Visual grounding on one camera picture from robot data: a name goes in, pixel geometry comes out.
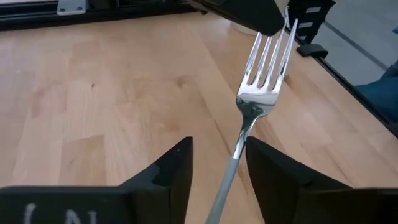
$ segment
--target silver fork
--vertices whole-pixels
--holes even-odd
[[[288,26],[288,24],[289,20],[288,17],[286,16],[285,27]],[[264,46],[264,50],[262,51],[258,69],[255,74],[253,83],[248,83],[251,70],[254,66],[254,62],[257,53],[259,51],[262,39],[262,34],[260,32],[257,33],[257,37],[256,40],[254,41],[254,45],[251,50],[249,60],[244,70],[244,76],[241,85],[239,87],[238,94],[236,96],[236,105],[238,106],[239,110],[243,115],[243,124],[241,132],[239,134],[239,138],[236,143],[235,152],[231,158],[231,161],[229,162],[228,170],[224,175],[224,179],[221,183],[220,189],[218,190],[216,200],[213,204],[213,207],[211,208],[206,224],[217,224],[220,222],[221,214],[223,213],[229,189],[231,188],[232,181],[234,179],[236,170],[238,168],[243,148],[246,145],[246,138],[251,132],[254,123],[257,121],[257,119],[263,116],[267,116],[272,111],[272,109],[274,109],[274,106],[276,104],[276,101],[280,93],[280,89],[282,87],[282,82],[285,77],[285,72],[287,64],[289,62],[290,52],[292,50],[293,40],[296,30],[297,30],[297,19],[294,21],[294,25],[291,29],[289,40],[287,41],[287,44],[284,49],[282,60],[280,62],[279,69],[277,71],[277,78],[275,81],[275,85],[271,89],[270,89],[271,78],[272,74],[274,73],[274,67],[277,61],[277,56],[280,51],[280,45],[282,43],[284,29],[281,30],[279,38],[277,39],[276,45],[272,53],[272,57],[270,59],[267,68],[265,82],[263,85],[260,84],[260,79],[263,76],[264,64],[266,62],[272,37],[268,37],[266,40],[266,44]]]

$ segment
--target fork tines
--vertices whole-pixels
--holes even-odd
[[[280,90],[280,86],[282,85],[282,81],[285,77],[285,72],[286,72],[287,64],[289,62],[290,52],[292,51],[293,41],[294,41],[295,33],[297,30],[297,23],[298,23],[298,20],[296,19],[294,21],[293,27],[291,28],[290,37],[283,49],[283,55],[282,55],[282,58],[280,60],[279,67],[277,70],[276,82],[275,82],[275,85],[274,85],[272,91]],[[266,59],[269,57],[269,49],[271,47],[271,42],[272,42],[273,37],[267,37],[264,49],[262,50],[260,61],[258,63],[257,71],[255,72],[254,80],[252,83],[249,83],[252,68],[254,66],[254,62],[256,61],[256,57],[259,52],[260,45],[261,45],[261,42],[263,39],[263,35],[260,32],[257,33],[256,40],[254,41],[253,48],[251,50],[248,62],[244,69],[244,76],[243,76],[243,80],[241,83],[241,87],[243,87],[243,85],[245,86],[245,88],[251,86],[251,88],[255,88],[257,90],[262,89],[264,91],[268,91],[268,89],[270,87],[272,74],[274,73],[275,65],[277,64],[278,55],[279,55],[279,52],[281,52],[280,48],[282,45],[282,39],[283,39],[283,35],[285,33],[284,30],[286,27],[289,27],[288,17],[285,18],[284,28],[279,33],[277,42],[272,51],[271,59],[269,59],[269,64],[267,66],[267,72],[265,74],[264,84],[262,84],[262,82],[260,82],[260,80],[262,80],[262,78],[264,78],[264,75],[263,75],[264,67],[265,67]]]

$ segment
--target wooden tabletop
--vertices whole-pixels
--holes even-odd
[[[195,13],[0,33],[0,185],[118,185],[193,136],[187,223],[204,223],[254,41],[229,24]],[[353,187],[397,187],[398,140],[314,59],[293,52],[288,73],[253,135]],[[262,222],[244,160],[222,223]]]

